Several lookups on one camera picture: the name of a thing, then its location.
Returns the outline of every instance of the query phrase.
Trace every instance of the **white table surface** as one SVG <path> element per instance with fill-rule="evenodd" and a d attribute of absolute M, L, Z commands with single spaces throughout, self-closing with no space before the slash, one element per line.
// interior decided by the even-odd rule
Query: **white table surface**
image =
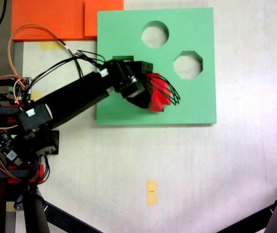
<path fill-rule="evenodd" d="M 125 0 L 125 10 L 183 7 L 214 7 L 217 124 L 97 126 L 92 107 L 59 127 L 60 153 L 39 189 L 104 233 L 214 233 L 277 199 L 277 0 Z M 68 45 L 96 51 L 95 41 Z M 24 43 L 23 76 L 68 57 Z M 34 90 L 77 78 L 67 64 Z M 153 206 L 148 179 L 158 181 Z M 23 224 L 18 213 L 18 233 Z"/>

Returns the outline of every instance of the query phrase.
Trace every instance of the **red block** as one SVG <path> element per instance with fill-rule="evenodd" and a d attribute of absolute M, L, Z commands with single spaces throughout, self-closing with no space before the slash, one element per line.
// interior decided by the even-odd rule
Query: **red block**
<path fill-rule="evenodd" d="M 154 73 L 153 75 L 147 74 L 147 76 L 152 79 L 151 83 L 153 85 L 153 95 L 149 110 L 155 112 L 163 112 L 164 106 L 170 105 L 170 100 L 168 99 L 168 97 L 171 96 L 171 92 L 169 90 L 168 84 L 162 79 L 155 78 L 155 75 L 158 75 L 158 77 L 160 77 L 159 73 Z"/>

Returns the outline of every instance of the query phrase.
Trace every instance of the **robotic arm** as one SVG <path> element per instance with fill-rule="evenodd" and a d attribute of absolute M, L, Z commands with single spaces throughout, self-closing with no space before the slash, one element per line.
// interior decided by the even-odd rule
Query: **robotic arm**
<path fill-rule="evenodd" d="M 22 111 L 16 106 L 0 106 L 0 121 L 11 118 L 18 125 L 9 133 L 0 131 L 0 151 L 17 166 L 57 154 L 59 133 L 53 129 L 107 98 L 111 91 L 140 108 L 149 108 L 156 92 L 167 101 L 177 95 L 166 79 L 153 73 L 153 64 L 110 60 L 99 72 L 87 74 L 34 103 L 25 100 Z"/>

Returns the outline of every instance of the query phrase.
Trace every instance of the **circular hole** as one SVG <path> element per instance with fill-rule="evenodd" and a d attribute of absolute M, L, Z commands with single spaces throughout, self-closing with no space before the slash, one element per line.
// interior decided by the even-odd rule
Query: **circular hole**
<path fill-rule="evenodd" d="M 151 21 L 143 28 L 142 40 L 145 45 L 158 48 L 163 46 L 169 39 L 168 27 L 160 21 Z"/>

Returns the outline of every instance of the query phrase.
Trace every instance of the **red object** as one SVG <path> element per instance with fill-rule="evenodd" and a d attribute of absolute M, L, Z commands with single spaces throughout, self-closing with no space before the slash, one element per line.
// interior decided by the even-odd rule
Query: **red object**
<path fill-rule="evenodd" d="M 153 85 L 153 95 L 152 95 L 152 101 L 151 101 L 151 106 L 149 107 L 149 110 L 154 112 L 163 112 L 164 106 L 170 105 L 170 100 L 168 99 L 168 96 L 171 96 L 171 92 L 169 91 L 169 86 L 164 80 L 155 78 L 155 76 L 160 77 L 159 73 L 153 73 L 152 75 L 146 74 L 146 75 L 152 79 L 151 83 Z"/>
<path fill-rule="evenodd" d="M 122 11 L 123 0 L 86 0 L 85 39 L 96 40 L 98 11 Z"/>
<path fill-rule="evenodd" d="M 23 24 L 50 28 L 62 40 L 94 39 L 97 12 L 123 10 L 123 0 L 13 0 L 11 32 Z M 55 38 L 38 27 L 21 29 L 14 41 L 49 41 Z"/>
<path fill-rule="evenodd" d="M 17 166 L 14 166 L 14 165 L 10 165 L 8 166 L 8 171 L 10 172 L 10 170 L 12 169 L 17 169 Z M 38 179 L 40 177 L 43 177 L 43 174 L 44 174 L 44 169 L 43 169 L 43 164 L 40 164 L 38 166 L 38 171 L 39 171 L 39 174 L 38 174 Z M 20 181 L 16 180 L 16 179 L 8 179 L 8 183 L 20 183 Z"/>

